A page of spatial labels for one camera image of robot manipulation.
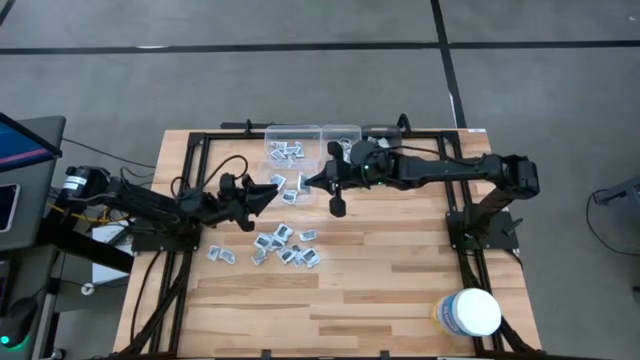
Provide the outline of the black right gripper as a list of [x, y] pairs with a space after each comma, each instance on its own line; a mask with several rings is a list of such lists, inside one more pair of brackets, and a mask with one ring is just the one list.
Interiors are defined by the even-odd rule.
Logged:
[[353, 169], [347, 172], [340, 164], [340, 157], [325, 164], [324, 170], [308, 177], [307, 187], [320, 189], [331, 194], [329, 211], [335, 217], [346, 215], [346, 202], [342, 191], [351, 188], [370, 189], [373, 185], [391, 186], [397, 183], [393, 177], [395, 158], [389, 149], [368, 145], [366, 141], [356, 143], [352, 148], [351, 164]]

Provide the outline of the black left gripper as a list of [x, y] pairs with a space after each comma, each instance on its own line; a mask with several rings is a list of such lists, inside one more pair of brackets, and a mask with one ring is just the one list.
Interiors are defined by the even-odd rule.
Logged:
[[[251, 208], [247, 200], [251, 195]], [[211, 210], [202, 215], [202, 223], [215, 228], [224, 221], [235, 222], [242, 231], [255, 229], [255, 223], [249, 219], [251, 213], [259, 216], [278, 194], [276, 184], [254, 183], [247, 174], [241, 177], [241, 187], [236, 185], [233, 174], [224, 173], [219, 181], [219, 190], [213, 198]]]

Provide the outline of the large clear plastic bin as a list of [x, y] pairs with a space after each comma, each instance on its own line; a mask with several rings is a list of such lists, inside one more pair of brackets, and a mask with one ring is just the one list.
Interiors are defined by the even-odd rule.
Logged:
[[[271, 207], [310, 206], [316, 202], [318, 191], [309, 187], [309, 194], [301, 194], [297, 190], [297, 183], [300, 172], [307, 178], [319, 172], [320, 137], [321, 128], [317, 125], [270, 126], [265, 130], [263, 158], [258, 165], [259, 182], [270, 183], [272, 174], [287, 178], [284, 188], [278, 190], [277, 196], [270, 203]], [[270, 155], [275, 150], [270, 146], [272, 141], [287, 142], [288, 147], [295, 147], [296, 142], [301, 142], [305, 156], [296, 158], [294, 155], [286, 155], [286, 160], [276, 161]], [[297, 201], [293, 205], [282, 202], [283, 191], [289, 189], [298, 192]]]

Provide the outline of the small clear plastic bin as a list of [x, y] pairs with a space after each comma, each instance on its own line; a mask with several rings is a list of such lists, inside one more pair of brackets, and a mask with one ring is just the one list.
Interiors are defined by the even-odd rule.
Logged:
[[331, 141], [338, 142], [340, 138], [347, 138], [352, 142], [351, 148], [342, 148], [342, 154], [340, 157], [340, 164], [342, 165], [342, 168], [347, 172], [351, 172], [353, 169], [353, 166], [351, 164], [351, 150], [353, 146], [362, 139], [362, 131], [360, 126], [351, 124], [329, 124], [323, 126], [321, 129], [320, 159], [323, 164], [326, 164], [328, 161], [334, 159], [334, 157], [327, 152], [327, 144]]

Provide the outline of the black bar clamp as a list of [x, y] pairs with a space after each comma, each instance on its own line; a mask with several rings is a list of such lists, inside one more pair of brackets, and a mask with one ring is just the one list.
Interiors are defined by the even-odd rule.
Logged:
[[284, 123], [254, 122], [251, 119], [246, 119], [242, 122], [222, 122], [220, 124], [222, 130], [240, 130], [242, 132], [257, 132], [270, 126], [284, 126]]

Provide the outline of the dark grey plastic bin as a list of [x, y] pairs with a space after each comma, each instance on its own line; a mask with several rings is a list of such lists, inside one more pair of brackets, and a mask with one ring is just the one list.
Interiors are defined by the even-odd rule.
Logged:
[[383, 125], [367, 125], [362, 128], [362, 140], [366, 141], [368, 137], [373, 137], [376, 140], [378, 138], [386, 138], [391, 147], [397, 148], [402, 145], [402, 134], [397, 126], [383, 126]]

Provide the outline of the white box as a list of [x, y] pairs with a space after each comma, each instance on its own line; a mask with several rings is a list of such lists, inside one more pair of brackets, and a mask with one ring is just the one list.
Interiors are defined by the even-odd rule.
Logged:
[[[105, 226], [96, 227], [92, 230], [91, 234], [94, 241], [114, 246], [116, 249], [128, 255], [133, 254], [131, 249], [132, 237], [126, 232], [124, 222], [114, 222]], [[126, 272], [97, 263], [92, 264], [92, 283], [94, 285], [111, 282], [126, 276]]]

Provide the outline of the black desk beam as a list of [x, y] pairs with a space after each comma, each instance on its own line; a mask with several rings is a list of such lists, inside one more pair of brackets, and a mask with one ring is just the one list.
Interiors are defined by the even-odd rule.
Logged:
[[43, 219], [40, 223], [37, 243], [52, 245], [62, 252], [127, 274], [131, 272], [134, 262], [134, 257], [129, 253], [48, 219]]

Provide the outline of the white-lidded round jar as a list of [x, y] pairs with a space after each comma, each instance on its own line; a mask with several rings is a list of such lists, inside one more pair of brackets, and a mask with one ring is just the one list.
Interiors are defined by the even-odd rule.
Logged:
[[499, 329], [502, 311], [489, 292], [467, 288], [439, 299], [432, 309], [432, 320], [450, 335], [484, 337]]

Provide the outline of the grey desk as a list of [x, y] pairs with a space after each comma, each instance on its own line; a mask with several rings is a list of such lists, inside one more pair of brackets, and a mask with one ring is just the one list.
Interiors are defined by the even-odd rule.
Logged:
[[[48, 116], [17, 120], [18, 123], [60, 147], [66, 118]], [[17, 206], [9, 231], [0, 233], [0, 259], [10, 260], [12, 289], [9, 303], [37, 292], [39, 303], [35, 319], [25, 341], [14, 349], [0, 345], [0, 360], [31, 360], [37, 338], [42, 302], [46, 297], [45, 284], [57, 256], [51, 245], [36, 246], [41, 219], [47, 208], [49, 189], [56, 160], [30, 165], [0, 173], [0, 185], [20, 186]]]

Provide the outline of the computer monitor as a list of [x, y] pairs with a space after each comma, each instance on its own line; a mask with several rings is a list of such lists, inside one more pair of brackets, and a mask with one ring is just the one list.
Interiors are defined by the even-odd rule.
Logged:
[[59, 147], [0, 112], [0, 173], [58, 159], [62, 155]]

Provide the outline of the black phone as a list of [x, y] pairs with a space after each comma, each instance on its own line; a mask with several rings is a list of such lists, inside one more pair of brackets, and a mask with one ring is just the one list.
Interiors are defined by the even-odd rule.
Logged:
[[0, 233], [11, 229], [20, 190], [18, 184], [0, 185]]

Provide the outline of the black computer mouse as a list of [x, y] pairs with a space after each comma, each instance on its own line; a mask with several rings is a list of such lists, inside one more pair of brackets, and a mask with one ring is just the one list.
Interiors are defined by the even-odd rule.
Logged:
[[0, 324], [0, 345], [15, 348], [24, 342], [38, 310], [34, 297], [24, 297], [14, 302]]

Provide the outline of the grey stand base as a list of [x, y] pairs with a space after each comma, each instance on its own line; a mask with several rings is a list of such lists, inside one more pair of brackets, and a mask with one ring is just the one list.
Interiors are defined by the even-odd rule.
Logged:
[[640, 219], [640, 176], [632, 177], [610, 188], [597, 190], [594, 202], [606, 206], [617, 199], [625, 199], [631, 215]]

